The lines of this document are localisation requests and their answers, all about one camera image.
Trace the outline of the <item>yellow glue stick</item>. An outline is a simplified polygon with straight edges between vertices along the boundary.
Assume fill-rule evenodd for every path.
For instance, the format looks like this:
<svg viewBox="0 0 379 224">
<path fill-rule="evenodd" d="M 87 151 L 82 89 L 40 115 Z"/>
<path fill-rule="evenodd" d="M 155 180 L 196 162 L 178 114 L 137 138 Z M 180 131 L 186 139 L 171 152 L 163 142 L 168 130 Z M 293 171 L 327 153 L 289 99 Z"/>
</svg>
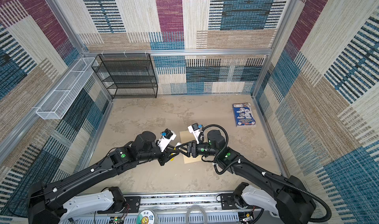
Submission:
<svg viewBox="0 0 379 224">
<path fill-rule="evenodd" d="M 180 146 L 180 145 L 181 145 L 181 143 L 177 143 L 175 146 L 168 145 L 169 153 L 170 153 L 170 155 L 168 157 L 169 161 L 173 160 L 174 157 L 176 157 L 177 155 L 180 154 L 180 152 L 177 150 L 178 146 Z"/>
</svg>

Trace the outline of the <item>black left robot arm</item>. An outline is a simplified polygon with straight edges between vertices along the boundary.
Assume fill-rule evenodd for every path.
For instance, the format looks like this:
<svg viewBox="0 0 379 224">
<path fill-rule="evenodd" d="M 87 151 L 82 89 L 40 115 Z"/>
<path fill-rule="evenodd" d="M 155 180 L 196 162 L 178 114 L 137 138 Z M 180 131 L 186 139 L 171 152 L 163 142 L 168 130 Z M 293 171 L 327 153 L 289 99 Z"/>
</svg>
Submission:
<svg viewBox="0 0 379 224">
<path fill-rule="evenodd" d="M 98 194 L 80 196 L 90 187 L 120 175 L 138 165 L 158 160 L 163 166 L 177 152 L 170 145 L 176 134 L 169 129 L 157 140 L 145 131 L 134 141 L 110 150 L 92 166 L 56 182 L 37 182 L 30 186 L 27 198 L 27 219 L 30 224 L 58 224 L 66 219 L 90 212 L 103 214 L 124 212 L 127 203 L 120 188 L 109 187 Z"/>
</svg>

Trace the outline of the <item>manila paper envelope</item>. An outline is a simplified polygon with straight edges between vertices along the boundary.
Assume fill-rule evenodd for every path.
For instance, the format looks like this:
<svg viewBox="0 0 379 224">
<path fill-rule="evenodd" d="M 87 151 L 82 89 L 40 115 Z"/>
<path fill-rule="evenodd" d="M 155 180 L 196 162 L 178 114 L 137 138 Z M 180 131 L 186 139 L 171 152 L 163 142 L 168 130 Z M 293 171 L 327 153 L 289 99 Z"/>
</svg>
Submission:
<svg viewBox="0 0 379 224">
<path fill-rule="evenodd" d="M 192 140 L 195 140 L 194 135 L 190 133 L 189 131 L 181 131 L 180 132 L 180 140 L 181 143 L 187 143 Z M 189 157 L 185 156 L 183 157 L 184 164 L 190 164 L 190 163 L 196 163 L 196 162 L 201 162 L 201 156 L 193 157 L 193 154 L 191 152 L 191 149 L 189 149 Z"/>
</svg>

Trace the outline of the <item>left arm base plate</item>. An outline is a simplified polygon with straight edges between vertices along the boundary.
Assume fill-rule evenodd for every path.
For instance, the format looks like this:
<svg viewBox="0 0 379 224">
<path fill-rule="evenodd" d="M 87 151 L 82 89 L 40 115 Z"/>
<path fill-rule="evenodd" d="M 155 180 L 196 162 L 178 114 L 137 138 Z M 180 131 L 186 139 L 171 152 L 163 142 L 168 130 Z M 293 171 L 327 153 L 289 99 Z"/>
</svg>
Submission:
<svg viewBox="0 0 379 224">
<path fill-rule="evenodd" d="M 97 211 L 97 214 L 126 214 L 137 213 L 140 207 L 141 196 L 126 196 L 123 201 L 115 201 L 105 211 Z"/>
</svg>

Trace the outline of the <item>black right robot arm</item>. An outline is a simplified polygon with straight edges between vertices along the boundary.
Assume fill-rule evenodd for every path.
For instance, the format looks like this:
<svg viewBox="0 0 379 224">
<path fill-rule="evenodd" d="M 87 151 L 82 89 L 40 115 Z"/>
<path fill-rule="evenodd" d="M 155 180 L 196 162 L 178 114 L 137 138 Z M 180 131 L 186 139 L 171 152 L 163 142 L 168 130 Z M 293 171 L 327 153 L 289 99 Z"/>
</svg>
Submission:
<svg viewBox="0 0 379 224">
<path fill-rule="evenodd" d="M 250 162 L 229 147 L 228 132 L 220 125 L 189 127 L 195 139 L 178 143 L 175 148 L 187 157 L 213 157 L 211 163 L 218 175 L 230 172 L 246 179 L 234 191 L 239 208 L 258 206 L 276 214 L 285 224 L 324 223 L 331 219 L 329 205 L 309 192 L 295 176 L 272 173 Z"/>
</svg>

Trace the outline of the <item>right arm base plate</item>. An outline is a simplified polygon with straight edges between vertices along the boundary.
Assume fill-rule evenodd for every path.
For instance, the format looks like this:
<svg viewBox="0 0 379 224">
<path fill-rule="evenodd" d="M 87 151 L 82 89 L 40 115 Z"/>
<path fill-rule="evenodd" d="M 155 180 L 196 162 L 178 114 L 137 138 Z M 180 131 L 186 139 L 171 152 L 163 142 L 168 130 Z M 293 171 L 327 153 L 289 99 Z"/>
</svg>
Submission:
<svg viewBox="0 0 379 224">
<path fill-rule="evenodd" d="M 261 210 L 258 206 L 240 207 L 236 204 L 232 193 L 221 193 L 216 196 L 216 201 L 221 204 L 222 210 Z"/>
</svg>

